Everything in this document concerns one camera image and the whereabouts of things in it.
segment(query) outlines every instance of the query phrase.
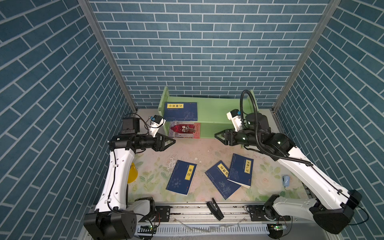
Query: floral tablecloth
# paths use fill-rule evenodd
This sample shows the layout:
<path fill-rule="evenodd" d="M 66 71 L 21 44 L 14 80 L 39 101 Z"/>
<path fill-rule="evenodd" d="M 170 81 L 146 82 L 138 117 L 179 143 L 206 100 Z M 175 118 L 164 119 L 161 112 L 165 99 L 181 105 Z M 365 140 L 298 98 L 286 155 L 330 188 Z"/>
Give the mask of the floral tablecloth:
<path fill-rule="evenodd" d="M 229 168 L 232 154 L 254 159 L 251 188 L 240 187 L 227 200 L 221 196 L 205 171 L 219 160 Z M 177 160 L 196 163 L 196 171 L 187 196 L 166 190 Z M 248 151 L 242 146 L 225 146 L 217 139 L 176 138 L 176 143 L 164 152 L 147 149 L 136 154 L 137 179 L 128 186 L 128 201 L 152 196 L 156 202 L 266 201 L 272 194 L 294 199 L 308 199 L 301 181 L 288 169 L 270 157 Z M 290 185 L 284 188 L 281 176 L 290 176 Z"/>

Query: black cable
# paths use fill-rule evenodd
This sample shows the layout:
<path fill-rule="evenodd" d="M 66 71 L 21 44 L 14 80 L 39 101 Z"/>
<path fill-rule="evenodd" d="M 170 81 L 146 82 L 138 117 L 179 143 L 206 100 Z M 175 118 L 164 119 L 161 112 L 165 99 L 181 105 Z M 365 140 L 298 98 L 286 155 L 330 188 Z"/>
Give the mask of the black cable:
<path fill-rule="evenodd" d="M 135 154 L 138 154 L 138 153 L 142 153 L 142 152 L 144 152 L 146 149 L 144 149 L 143 151 L 141 151 L 141 152 L 136 152 Z"/>
<path fill-rule="evenodd" d="M 145 136 L 145 135 L 149 135 L 149 128 L 147 127 L 147 125 L 145 124 L 146 122 L 144 121 L 144 119 L 140 118 L 140 120 L 142 120 L 144 122 L 144 128 L 147 130 L 147 133 L 144 133 L 144 134 L 137 134 L 137 136 Z"/>
<path fill-rule="evenodd" d="M 291 228 L 289 229 L 289 231 L 286 234 L 283 234 L 280 238 L 287 236 L 291 232 L 292 226 L 293 226 L 293 217 L 291 216 Z"/>
<path fill-rule="evenodd" d="M 241 122 L 242 124 L 244 125 L 244 112 L 243 112 L 243 98 L 244 98 L 244 94 L 247 94 L 252 102 L 252 105 L 253 105 L 253 111 L 255 113 L 255 139 L 256 139 L 256 146 L 257 148 L 260 150 L 261 153 L 265 154 L 265 155 L 268 155 L 270 157 L 274 157 L 274 158 L 277 158 L 277 159 L 284 159 L 284 160 L 288 160 L 288 161 L 293 161 L 293 162 L 299 162 L 299 163 L 302 163 L 302 164 L 306 164 L 307 166 L 313 166 L 313 163 L 309 162 L 309 161 L 306 161 L 306 160 L 302 160 L 302 159 L 298 159 L 298 158 L 293 158 L 293 157 L 283 157 L 283 156 L 278 156 L 278 155 L 275 155 L 275 154 L 272 154 L 272 153 L 269 153 L 267 152 L 260 144 L 260 140 L 259 140 L 259 137 L 258 137 L 258 129 L 259 129 L 259 124 L 258 124 L 258 119 L 257 119 L 257 107 L 256 107 L 256 102 L 255 102 L 255 99 L 253 97 L 253 95 L 251 94 L 250 91 L 248 90 L 244 90 L 242 91 L 241 95 L 240 95 L 240 116 L 241 116 Z"/>
<path fill-rule="evenodd" d="M 249 146 L 249 145 L 244 145 L 244 148 L 245 148 L 246 150 L 252 150 L 252 151 L 261 153 L 259 150 L 256 150 L 256 149 L 253 149 L 253 148 L 247 148 L 246 146 Z"/>
<path fill-rule="evenodd" d="M 129 115 L 129 114 L 137 115 L 137 116 L 144 122 L 144 124 L 145 124 L 146 126 L 151 127 L 151 128 L 160 128 L 160 127 L 164 124 L 164 123 L 162 123 L 162 124 L 160 124 L 160 126 L 158 126 L 158 127 L 152 127 L 151 125 L 148 125 L 147 122 L 144 121 L 144 119 L 143 119 L 139 114 L 137 114 L 137 113 L 127 113 L 125 116 L 127 116 L 127 115 Z"/>
<path fill-rule="evenodd" d="M 160 213 L 159 212 L 155 212 L 155 216 L 156 216 L 156 213 L 159 215 L 159 224 L 157 225 L 157 227 L 160 226 Z"/>
<path fill-rule="evenodd" d="M 114 156 L 114 158 L 115 158 L 115 159 L 114 159 L 114 164 L 116 164 L 116 154 L 115 154 L 115 151 L 113 151 L 113 156 Z M 112 212 L 115 212 L 115 213 L 118 213 L 118 214 L 139 215 L 139 216 L 143 216 L 144 218 L 146 218 L 146 219 L 149 221 L 150 225 L 151 225 L 152 235 L 151 235 L 151 238 L 149 239 L 149 240 L 151 240 L 151 239 L 153 238 L 154 228 L 153 228 L 153 224 L 152 224 L 151 220 L 150 220 L 147 216 L 145 216 L 145 215 L 143 215 L 143 214 L 136 214 L 136 213 L 129 213 L 129 212 L 119 212 L 119 211 L 113 210 L 113 209 L 111 208 L 111 206 L 109 205 L 109 201 L 108 201 L 108 199 L 109 199 L 110 196 L 111 196 L 111 192 L 112 192 L 112 189 L 113 189 L 113 185 L 114 185 L 114 183 L 115 183 L 115 178 L 116 178 L 116 168 L 114 167 L 114 170 L 113 170 L 113 181 L 112 181 L 112 186 L 111 186 L 111 189 L 109 190 L 109 194 L 108 194 L 108 198 L 107 198 L 107 205 L 108 205 L 108 208 L 109 208 Z"/>
<path fill-rule="evenodd" d="M 323 177 L 323 175 L 321 175 L 321 174 L 320 174 L 320 173 L 319 173 L 313 166 L 311 166 L 311 167 L 312 167 L 312 169 L 313 169 L 315 172 L 317 172 L 317 174 L 320 175 L 320 177 L 322 177 L 322 178 L 323 178 L 329 185 L 331 185 L 331 187 L 333 187 L 333 188 L 337 191 L 338 194 L 343 195 L 343 196 L 346 197 L 348 200 L 350 200 L 352 203 L 356 204 L 356 206 L 359 207 L 361 210 L 363 210 L 363 211 L 365 212 L 365 214 L 367 215 L 367 218 L 366 218 L 364 221 L 361 221 L 361 222 L 358 222 L 358 223 L 354 223 L 354 224 L 348 224 L 349 226 L 360 225 L 360 224 L 363 224 L 363 223 L 365 223 L 366 221 L 369 220 L 369 214 L 368 214 L 368 212 L 367 212 L 364 208 L 360 207 L 354 200 L 350 199 L 350 198 L 347 197 L 344 193 L 342 193 L 342 192 L 341 192 L 341 189 L 337 189 L 334 185 L 332 185 L 330 182 L 328 182 L 328 180 L 325 179 L 325 177 Z"/>

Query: green bookshelf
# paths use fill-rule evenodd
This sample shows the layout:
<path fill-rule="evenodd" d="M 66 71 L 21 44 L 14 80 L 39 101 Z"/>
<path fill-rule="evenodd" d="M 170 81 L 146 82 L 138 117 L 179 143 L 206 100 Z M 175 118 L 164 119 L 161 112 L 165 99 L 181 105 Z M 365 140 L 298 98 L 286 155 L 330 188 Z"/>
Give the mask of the green bookshelf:
<path fill-rule="evenodd" d="M 191 98 L 191 97 L 172 97 L 169 96 L 168 87 L 164 88 L 158 107 L 159 114 L 164 116 L 164 106 L 166 102 L 177 103 L 197 103 L 197 117 L 201 124 L 200 138 L 214 138 L 214 134 L 225 129 L 233 129 L 232 122 L 228 120 L 227 113 L 233 109 L 240 108 L 239 99 L 229 98 Z M 252 103 L 249 99 L 243 100 L 244 112 L 253 112 Z M 164 131 L 168 134 L 169 122 L 164 124 Z"/>

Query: blue book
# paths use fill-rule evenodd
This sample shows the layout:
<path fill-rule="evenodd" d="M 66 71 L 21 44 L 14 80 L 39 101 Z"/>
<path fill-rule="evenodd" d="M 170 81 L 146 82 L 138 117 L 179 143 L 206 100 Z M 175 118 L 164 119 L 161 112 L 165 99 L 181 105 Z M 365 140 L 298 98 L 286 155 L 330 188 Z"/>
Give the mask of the blue book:
<path fill-rule="evenodd" d="M 228 180 L 244 186 L 251 187 L 253 159 L 233 154 Z"/>
<path fill-rule="evenodd" d="M 197 121 L 197 103 L 169 103 L 164 106 L 167 121 Z"/>
<path fill-rule="evenodd" d="M 197 164 L 177 160 L 166 189 L 187 195 L 196 166 Z"/>
<path fill-rule="evenodd" d="M 229 171 L 223 161 L 216 163 L 213 167 L 208 169 L 205 174 L 225 200 L 241 187 L 234 182 L 227 181 Z"/>

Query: brick wall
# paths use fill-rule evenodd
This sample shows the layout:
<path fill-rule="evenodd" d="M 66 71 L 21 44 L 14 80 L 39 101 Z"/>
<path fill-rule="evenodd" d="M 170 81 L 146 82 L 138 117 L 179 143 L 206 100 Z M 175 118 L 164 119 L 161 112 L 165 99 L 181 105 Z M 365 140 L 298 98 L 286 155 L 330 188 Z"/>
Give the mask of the brick wall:
<path fill-rule="evenodd" d="M 78 237 L 125 111 L 76 0 L 0 1 L 0 239 Z"/>
<path fill-rule="evenodd" d="M 329 0 L 94 1 L 140 108 L 173 96 L 239 98 L 270 108 Z"/>
<path fill-rule="evenodd" d="M 363 194 L 371 220 L 342 232 L 351 240 L 383 239 L 383 12 L 382 0 L 342 0 L 278 111 L 317 166 Z"/>

